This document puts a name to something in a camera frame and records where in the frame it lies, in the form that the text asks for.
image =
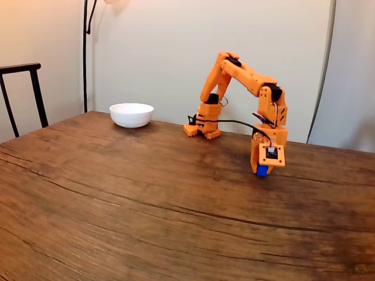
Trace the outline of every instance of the black lamp pole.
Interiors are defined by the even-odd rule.
[[[91,21],[96,7],[97,0],[94,1],[93,10],[91,11],[90,20],[87,27],[87,8],[88,0],[84,0],[83,11],[83,105],[84,113],[87,112],[87,35],[91,34]]]
[[[84,0],[84,12],[83,12],[83,105],[84,113],[87,112],[87,0]]]

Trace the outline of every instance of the robotic arm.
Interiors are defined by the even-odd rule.
[[[220,136],[221,131],[217,127],[221,113],[219,102],[223,99],[231,78],[235,78],[259,98],[258,111],[253,114],[262,124],[255,125],[256,130],[253,132],[251,167],[255,174],[266,176],[273,167],[285,166],[284,147],[288,134],[282,127],[287,121],[288,112],[285,93],[277,86],[276,80],[257,74],[238,59],[238,55],[234,53],[219,53],[200,95],[201,104],[196,118],[184,126],[184,131],[188,136],[201,131],[208,139]],[[216,86],[217,93],[211,93]]]

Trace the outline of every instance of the black cable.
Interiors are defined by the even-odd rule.
[[[88,28],[87,28],[87,34],[91,34],[91,21],[93,20],[95,7],[96,7],[97,0],[94,1],[93,9],[91,11],[90,19],[88,20]]]
[[[211,122],[211,123],[219,123],[219,122],[222,122],[222,123],[238,123],[238,124],[241,124],[241,125],[248,126],[248,127],[252,128],[253,130],[255,130],[256,132],[259,132],[260,134],[265,136],[270,141],[270,147],[272,147],[272,140],[265,132],[263,132],[262,130],[259,130],[257,127],[255,127],[251,124],[245,123],[243,121],[232,120],[232,119],[222,119],[222,120],[208,120],[207,119],[207,120],[204,120],[204,119],[197,119],[196,117],[191,117],[189,115],[187,116],[187,118],[189,120],[189,123],[191,123],[191,120],[195,120],[195,121],[200,121],[200,122]]]

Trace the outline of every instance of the chair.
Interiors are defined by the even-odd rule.
[[[9,103],[8,95],[6,93],[3,75],[4,74],[10,74],[10,73],[30,71],[36,107],[37,107],[37,111],[39,113],[40,123],[42,124],[42,128],[44,128],[44,127],[48,126],[48,120],[47,120],[45,106],[44,106],[44,103],[43,103],[42,93],[40,91],[40,85],[39,85],[38,73],[37,73],[37,70],[40,69],[41,67],[42,66],[40,65],[40,63],[30,63],[30,64],[21,64],[21,65],[18,65],[18,66],[0,67],[1,91],[2,91],[2,95],[4,97],[6,110],[7,110],[8,115],[9,115],[9,120],[11,122],[13,132],[14,132],[14,135],[15,135],[16,138],[19,137],[19,133],[18,133],[16,122],[15,122],[14,117],[13,117],[13,112],[12,112],[11,105]]]

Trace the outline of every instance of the chair leg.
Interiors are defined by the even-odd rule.
[[[8,112],[8,116],[9,116],[9,120],[10,120],[11,125],[12,125],[14,136],[16,138],[18,138],[19,137],[19,132],[17,130],[16,121],[14,120],[14,116],[13,116],[11,104],[9,102],[8,95],[6,93],[4,78],[3,78],[2,75],[0,75],[0,87],[1,87],[2,95],[4,97],[4,102],[5,102],[6,110]]]
[[[37,111],[39,113],[40,123],[42,124],[42,128],[44,128],[48,126],[48,120],[47,120],[45,106],[43,103],[42,92],[40,90],[38,73],[36,72],[36,70],[31,70],[30,76],[31,76],[31,83],[33,84],[34,96],[35,96]]]

